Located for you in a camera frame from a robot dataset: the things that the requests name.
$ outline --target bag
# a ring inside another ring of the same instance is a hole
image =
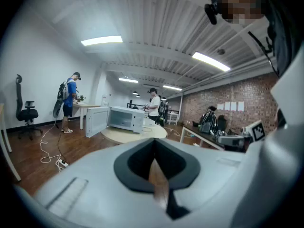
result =
[[[64,81],[60,86],[59,86],[59,91],[57,95],[57,100],[59,101],[64,101],[65,99],[68,98],[69,93],[68,93],[68,83],[73,82],[73,79],[69,79],[68,81]]]

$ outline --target white table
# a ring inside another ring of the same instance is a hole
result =
[[[159,125],[143,127],[142,133],[134,133],[130,130],[115,127],[107,127],[106,129],[102,130],[101,133],[105,136],[106,139],[118,144],[128,143],[146,138],[161,139],[167,137],[167,131]]]
[[[206,133],[197,134],[193,130],[197,132],[197,128],[194,128],[192,126],[189,126],[189,127],[183,126],[182,132],[181,132],[181,137],[180,137],[180,142],[182,142],[182,143],[184,142],[185,134],[186,134],[186,132],[189,132],[200,139],[200,144],[199,144],[200,147],[203,146],[203,143],[205,141],[206,143],[210,144],[211,146],[213,146],[214,148],[216,148],[218,150],[222,150],[222,151],[225,150],[219,143],[215,143],[212,140],[212,136],[210,134],[206,134]]]
[[[170,118],[168,119],[168,123],[170,124],[171,122],[174,122],[175,125],[177,125],[177,122],[178,122],[178,120],[179,120],[179,115],[176,114],[176,113],[168,112],[168,115],[169,115],[169,114],[170,114]]]
[[[73,102],[74,107],[80,108],[80,129],[83,130],[84,109],[89,107],[100,107],[100,105],[88,104],[84,102]]]
[[[12,151],[11,147],[10,147],[10,144],[9,144],[8,134],[6,132],[6,127],[5,127],[5,122],[4,122],[4,104],[0,104],[0,119],[1,119],[1,125],[0,125],[0,145],[1,145],[1,149],[3,151],[4,157],[5,157],[6,161],[7,161],[7,163],[9,164],[9,167],[10,167],[11,171],[15,175],[16,179],[18,181],[20,181],[21,178],[20,178],[18,172],[16,171],[13,163],[11,162],[9,154],[8,154],[8,151],[6,149],[6,146],[7,146],[9,152]],[[4,140],[3,140],[3,137],[2,137],[1,129],[4,132],[4,139],[5,139],[5,142],[6,142],[6,146],[4,144]]]

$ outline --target ceiling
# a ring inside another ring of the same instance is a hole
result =
[[[204,12],[210,0],[28,0],[27,3],[71,46],[98,64],[106,63],[130,90],[143,84],[189,88],[222,71],[192,58],[198,51],[230,68],[262,56],[250,30],[266,45],[268,22],[231,25],[218,16],[211,25]],[[121,35],[123,43],[84,47],[82,40]],[[219,55],[218,49],[226,53]],[[166,90],[165,95],[175,94]]]

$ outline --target ceiling light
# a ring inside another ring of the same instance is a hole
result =
[[[181,91],[181,90],[182,90],[182,89],[175,88],[175,87],[171,87],[171,86],[167,86],[167,85],[164,85],[163,87],[164,87],[164,88],[168,88],[168,89],[178,90],[178,91]]]
[[[137,80],[133,79],[128,79],[128,78],[119,78],[120,81],[125,81],[125,82],[131,82],[131,83],[138,83]]]
[[[114,42],[123,42],[121,36],[105,36],[105,37],[98,37],[89,40],[83,40],[81,43],[84,46],[94,45],[94,44],[101,44],[101,43],[114,43]]]
[[[224,64],[218,62],[217,60],[214,60],[214,59],[212,59],[208,56],[205,56],[205,55],[203,55],[199,52],[194,53],[194,55],[192,57],[195,58],[195,59],[198,59],[200,61],[203,61],[205,63],[208,63],[212,66],[215,66],[215,67],[217,67],[217,68],[219,68],[219,69],[221,69],[225,72],[230,70],[230,68],[227,67],[226,65],[224,65]]]

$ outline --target white plastic panel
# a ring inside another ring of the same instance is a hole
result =
[[[92,137],[108,126],[110,107],[88,108],[85,122],[85,135]]]

